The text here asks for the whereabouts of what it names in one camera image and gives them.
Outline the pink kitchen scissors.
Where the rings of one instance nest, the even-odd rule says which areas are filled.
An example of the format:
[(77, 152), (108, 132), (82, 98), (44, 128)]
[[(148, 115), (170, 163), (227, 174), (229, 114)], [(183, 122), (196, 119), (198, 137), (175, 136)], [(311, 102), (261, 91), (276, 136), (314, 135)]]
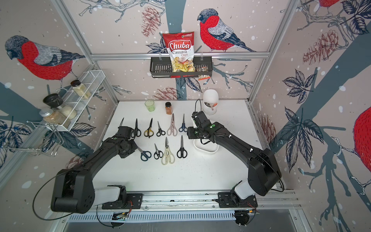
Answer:
[(170, 135), (177, 136), (177, 133), (178, 133), (178, 130), (176, 129), (176, 126), (175, 126), (174, 114), (172, 114), (170, 127), (167, 130), (167, 135), (168, 136), (170, 136)]

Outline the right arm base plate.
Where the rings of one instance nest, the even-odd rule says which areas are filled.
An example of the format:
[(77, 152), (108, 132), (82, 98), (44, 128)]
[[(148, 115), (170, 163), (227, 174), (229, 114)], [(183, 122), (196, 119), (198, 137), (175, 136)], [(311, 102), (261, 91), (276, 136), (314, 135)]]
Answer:
[(258, 206), (255, 195), (240, 199), (235, 193), (231, 192), (219, 192), (214, 201), (219, 204), (220, 208), (256, 208)]

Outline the large black scissors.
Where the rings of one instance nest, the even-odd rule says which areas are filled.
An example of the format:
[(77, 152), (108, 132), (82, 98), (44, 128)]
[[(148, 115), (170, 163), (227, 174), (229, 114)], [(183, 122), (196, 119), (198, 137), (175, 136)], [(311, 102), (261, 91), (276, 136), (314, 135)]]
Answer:
[(187, 151), (184, 148), (183, 136), (181, 136), (180, 149), (177, 151), (176, 155), (177, 155), (177, 158), (179, 158), (179, 159), (185, 159), (187, 157)]

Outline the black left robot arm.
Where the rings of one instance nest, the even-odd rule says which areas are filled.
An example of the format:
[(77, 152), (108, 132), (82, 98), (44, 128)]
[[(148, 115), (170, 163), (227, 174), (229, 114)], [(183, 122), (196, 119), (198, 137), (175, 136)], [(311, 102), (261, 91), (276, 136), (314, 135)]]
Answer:
[(64, 213), (86, 213), (96, 199), (93, 186), (94, 176), (116, 155), (124, 159), (134, 153), (137, 148), (134, 140), (108, 138), (82, 164), (72, 169), (60, 170), (55, 178), (51, 210)]

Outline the blue handled scissors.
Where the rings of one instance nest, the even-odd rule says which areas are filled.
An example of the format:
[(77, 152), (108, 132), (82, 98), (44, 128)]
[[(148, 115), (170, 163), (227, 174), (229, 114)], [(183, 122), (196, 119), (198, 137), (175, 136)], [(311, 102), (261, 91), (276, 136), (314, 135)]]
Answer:
[(182, 125), (178, 129), (179, 132), (187, 132), (187, 126), (185, 124), (185, 114), (183, 114), (183, 120), (182, 120)]

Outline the black handled scissors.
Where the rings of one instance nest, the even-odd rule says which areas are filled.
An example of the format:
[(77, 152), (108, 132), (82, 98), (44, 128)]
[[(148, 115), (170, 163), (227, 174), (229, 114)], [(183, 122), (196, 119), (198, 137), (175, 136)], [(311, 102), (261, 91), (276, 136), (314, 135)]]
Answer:
[(160, 137), (160, 136), (166, 135), (166, 131), (164, 131), (164, 130), (161, 128), (159, 122), (157, 122), (157, 125), (158, 125), (158, 132), (156, 133), (156, 136), (157, 136), (157, 137)]

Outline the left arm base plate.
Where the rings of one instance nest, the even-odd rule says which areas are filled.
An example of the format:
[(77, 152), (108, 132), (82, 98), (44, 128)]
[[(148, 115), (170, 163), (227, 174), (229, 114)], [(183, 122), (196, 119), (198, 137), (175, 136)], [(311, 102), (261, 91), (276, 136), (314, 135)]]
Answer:
[(140, 209), (142, 205), (142, 193), (127, 193), (125, 200), (120, 196), (114, 202), (108, 202), (102, 205), (103, 210), (119, 210), (119, 209)]

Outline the long black scissors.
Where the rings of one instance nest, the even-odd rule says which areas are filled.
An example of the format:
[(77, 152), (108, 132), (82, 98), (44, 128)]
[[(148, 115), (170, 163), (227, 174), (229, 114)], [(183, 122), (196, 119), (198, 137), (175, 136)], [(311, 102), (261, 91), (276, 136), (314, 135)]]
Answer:
[(140, 137), (141, 134), (142, 134), (142, 133), (141, 133), (139, 127), (138, 127), (138, 119), (136, 119), (136, 122), (135, 122), (135, 128), (132, 130), (131, 137), (132, 137), (132, 138)]

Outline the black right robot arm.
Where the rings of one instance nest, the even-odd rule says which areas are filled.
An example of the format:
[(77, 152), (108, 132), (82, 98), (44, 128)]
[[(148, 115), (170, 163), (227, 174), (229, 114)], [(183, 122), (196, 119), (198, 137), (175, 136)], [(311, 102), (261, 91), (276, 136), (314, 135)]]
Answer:
[(235, 155), (248, 168), (247, 182), (254, 194), (265, 196), (281, 180), (282, 174), (271, 150), (246, 143), (218, 122), (188, 127), (187, 136), (209, 140)]

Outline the yellow handled scissors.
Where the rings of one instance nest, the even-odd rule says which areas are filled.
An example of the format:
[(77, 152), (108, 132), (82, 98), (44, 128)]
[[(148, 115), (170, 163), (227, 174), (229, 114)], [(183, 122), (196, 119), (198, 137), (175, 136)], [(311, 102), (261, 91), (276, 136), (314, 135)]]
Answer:
[(153, 119), (151, 119), (148, 129), (145, 130), (144, 132), (145, 137), (151, 138), (154, 135), (154, 132), (152, 131), (152, 124), (153, 124)]

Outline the white handled scissors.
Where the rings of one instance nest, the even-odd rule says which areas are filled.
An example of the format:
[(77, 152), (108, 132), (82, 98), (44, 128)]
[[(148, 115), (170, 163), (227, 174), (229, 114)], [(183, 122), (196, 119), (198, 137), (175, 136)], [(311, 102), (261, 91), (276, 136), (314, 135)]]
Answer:
[(169, 147), (168, 138), (166, 138), (165, 139), (165, 150), (164, 150), (164, 155), (161, 158), (161, 164), (162, 165), (174, 164), (174, 162), (175, 162), (175, 156), (172, 154), (170, 147)]

